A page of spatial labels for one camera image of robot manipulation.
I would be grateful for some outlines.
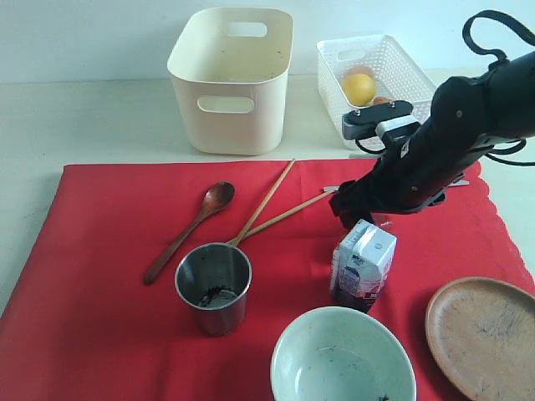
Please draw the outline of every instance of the storage bin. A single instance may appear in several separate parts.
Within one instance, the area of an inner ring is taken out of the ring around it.
[[[370,35],[324,40],[318,42],[317,49],[318,91],[347,148],[360,152],[354,141],[342,136],[342,116],[361,108],[347,100],[340,83],[356,66],[364,65],[374,70],[375,96],[411,102],[414,105],[412,114],[421,123],[429,116],[436,87],[394,38]],[[379,138],[363,140],[361,144],[372,150],[383,147]]]
[[[281,142],[293,19],[269,8],[194,14],[167,68],[189,141],[218,154],[260,155]]]

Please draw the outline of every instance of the brown plate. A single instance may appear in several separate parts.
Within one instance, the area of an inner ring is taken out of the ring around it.
[[[466,277],[441,288],[425,317],[444,374],[476,401],[535,400],[535,297],[506,282]]]

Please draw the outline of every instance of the stainless steel cup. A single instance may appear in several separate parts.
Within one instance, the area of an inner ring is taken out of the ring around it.
[[[195,248],[176,268],[178,295],[193,309],[202,331],[223,336],[245,318],[251,285],[249,258],[236,246],[213,242]]]

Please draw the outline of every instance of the red cloth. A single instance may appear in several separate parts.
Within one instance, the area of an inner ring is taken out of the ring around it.
[[[362,176],[371,160],[299,161],[257,224]],[[246,239],[253,266],[247,318],[223,338],[202,335],[176,295],[175,267],[194,246],[233,238],[285,161],[65,167],[48,218],[0,322],[6,400],[273,400],[269,364],[282,330],[331,304],[332,251],[344,229],[327,199]],[[370,314],[406,347],[420,400],[464,399],[425,341],[425,308],[442,285],[494,277],[533,293],[507,229],[469,169],[444,205],[394,216],[394,264]],[[235,200],[186,240],[157,282],[145,269],[193,218],[219,180]]]

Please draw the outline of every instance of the white bowl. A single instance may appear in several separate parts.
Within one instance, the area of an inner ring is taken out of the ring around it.
[[[409,357],[385,326],[347,307],[321,307],[295,319],[271,361],[277,401],[415,401]]]

